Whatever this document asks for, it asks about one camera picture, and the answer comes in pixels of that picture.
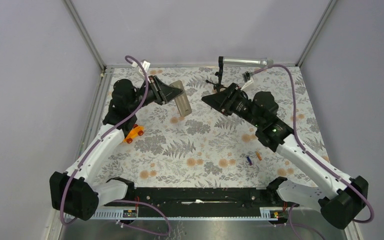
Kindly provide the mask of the blue battery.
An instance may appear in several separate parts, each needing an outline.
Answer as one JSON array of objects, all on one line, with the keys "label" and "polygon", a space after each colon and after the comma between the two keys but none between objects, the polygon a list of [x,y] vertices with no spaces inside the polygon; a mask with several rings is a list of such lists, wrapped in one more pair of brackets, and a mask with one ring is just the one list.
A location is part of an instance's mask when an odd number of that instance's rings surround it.
[{"label": "blue battery", "polygon": [[248,161],[249,165],[252,166],[253,162],[249,156],[246,156],[246,160]]}]

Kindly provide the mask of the beige remote control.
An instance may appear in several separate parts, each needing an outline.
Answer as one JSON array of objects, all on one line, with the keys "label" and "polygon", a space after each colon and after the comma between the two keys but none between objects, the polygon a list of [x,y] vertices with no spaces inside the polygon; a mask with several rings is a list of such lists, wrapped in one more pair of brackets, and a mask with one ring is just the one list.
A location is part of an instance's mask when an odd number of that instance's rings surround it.
[{"label": "beige remote control", "polygon": [[174,88],[178,88],[182,91],[182,93],[174,99],[179,115],[181,117],[186,117],[189,114],[191,114],[192,108],[191,108],[190,101],[188,99],[188,96],[186,94],[182,81],[177,80],[175,82],[172,82],[170,86]]}]

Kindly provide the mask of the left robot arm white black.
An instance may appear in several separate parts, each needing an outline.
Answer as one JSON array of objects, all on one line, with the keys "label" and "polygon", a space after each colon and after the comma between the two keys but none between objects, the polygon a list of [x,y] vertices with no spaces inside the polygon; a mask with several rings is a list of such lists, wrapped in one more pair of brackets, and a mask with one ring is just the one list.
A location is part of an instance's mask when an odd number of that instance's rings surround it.
[{"label": "left robot arm white black", "polygon": [[135,87],[129,79],[114,83],[108,112],[94,140],[66,171],[56,171],[49,179],[52,207],[59,211],[63,224],[65,215],[87,221],[98,207],[116,200],[124,206],[134,202],[132,181],[113,177],[93,185],[97,174],[103,161],[137,127],[136,113],[141,108],[152,103],[165,105],[184,92],[180,81],[167,85],[155,75],[149,76],[141,87]]}]

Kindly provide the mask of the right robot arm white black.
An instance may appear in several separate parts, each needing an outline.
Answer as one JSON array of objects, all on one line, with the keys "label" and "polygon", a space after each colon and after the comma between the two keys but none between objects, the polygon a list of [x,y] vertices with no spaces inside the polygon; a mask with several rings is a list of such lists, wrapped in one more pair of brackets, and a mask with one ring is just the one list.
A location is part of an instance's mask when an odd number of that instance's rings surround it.
[{"label": "right robot arm white black", "polygon": [[271,205],[290,202],[310,208],[341,230],[355,221],[367,206],[368,181],[342,172],[303,144],[294,130],[277,116],[279,106],[271,92],[259,91],[253,99],[248,99],[240,87],[232,83],[201,100],[225,116],[235,114],[252,124],[263,146],[292,162],[316,184],[309,187],[278,177],[268,185],[266,198]]}]

